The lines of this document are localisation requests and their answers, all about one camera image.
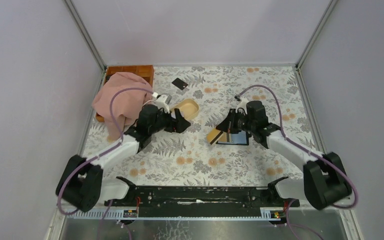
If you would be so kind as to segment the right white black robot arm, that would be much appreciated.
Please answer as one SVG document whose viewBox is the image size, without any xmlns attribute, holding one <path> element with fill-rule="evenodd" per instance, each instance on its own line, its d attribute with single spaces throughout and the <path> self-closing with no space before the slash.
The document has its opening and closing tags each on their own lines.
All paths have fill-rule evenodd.
<svg viewBox="0 0 384 240">
<path fill-rule="evenodd" d="M 231 108 L 216 129 L 227 134 L 246 132 L 256 143 L 283 156 L 301 170 L 303 179 L 283 177 L 268 184 L 266 198 L 273 206 L 281 205 L 286 199 L 296 199 L 323 210 L 353 192 L 336 153 L 313 152 L 294 142 L 279 125 L 269 121 L 260 101 L 253 100 Z"/>
</svg>

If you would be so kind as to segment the black card holder wallet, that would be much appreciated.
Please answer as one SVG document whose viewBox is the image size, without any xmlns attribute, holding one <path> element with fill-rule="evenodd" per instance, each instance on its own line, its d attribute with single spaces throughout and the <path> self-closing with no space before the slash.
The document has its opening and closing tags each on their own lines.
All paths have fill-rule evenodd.
<svg viewBox="0 0 384 240">
<path fill-rule="evenodd" d="M 221 137 L 216 142 L 216 144 L 248 146 L 249 145 L 248 133 L 246 131 L 240 131 L 235 134 L 223 132 Z"/>
</svg>

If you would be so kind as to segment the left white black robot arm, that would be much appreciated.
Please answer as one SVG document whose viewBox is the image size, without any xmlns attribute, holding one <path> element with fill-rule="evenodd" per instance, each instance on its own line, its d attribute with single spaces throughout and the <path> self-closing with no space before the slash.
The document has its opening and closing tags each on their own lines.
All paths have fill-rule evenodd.
<svg viewBox="0 0 384 240">
<path fill-rule="evenodd" d="M 91 158 L 76 154 L 68 160 L 55 190 L 58 208 L 62 208 L 62 200 L 82 212 L 88 212 L 100 200 L 117 199 L 124 206 L 132 204 L 134 190 L 126 183 L 104 181 L 104 173 L 143 150 L 151 142 L 153 134 L 162 130 L 183 133 L 191 126 L 191 120 L 198 112 L 197 106 L 189 104 L 178 104 L 168 112 L 156 105 L 145 105 L 136 122 L 123 133 L 121 139 Z"/>
</svg>

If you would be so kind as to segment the black credit card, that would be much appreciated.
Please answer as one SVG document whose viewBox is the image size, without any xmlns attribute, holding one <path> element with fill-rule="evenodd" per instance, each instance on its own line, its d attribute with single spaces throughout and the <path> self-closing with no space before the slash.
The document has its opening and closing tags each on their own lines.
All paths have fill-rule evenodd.
<svg viewBox="0 0 384 240">
<path fill-rule="evenodd" d="M 188 86 L 188 84 L 187 84 L 185 81 L 183 81 L 182 79 L 180 79 L 180 78 L 176 78 L 176 79 L 174 79 L 171 83 L 172 83 L 175 87 L 177 87 L 178 89 L 180 89 L 180 90 L 184 90 L 184 89 Z"/>
</svg>

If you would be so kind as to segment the gold striped credit card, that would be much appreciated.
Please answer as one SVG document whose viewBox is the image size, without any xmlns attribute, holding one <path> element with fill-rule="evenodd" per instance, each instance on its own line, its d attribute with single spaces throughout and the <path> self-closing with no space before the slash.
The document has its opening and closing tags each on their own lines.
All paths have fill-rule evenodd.
<svg viewBox="0 0 384 240">
<path fill-rule="evenodd" d="M 222 137 L 225 137 L 226 133 L 218 130 L 216 128 L 213 128 L 206 136 L 206 141 L 208 144 L 215 145 Z"/>
</svg>

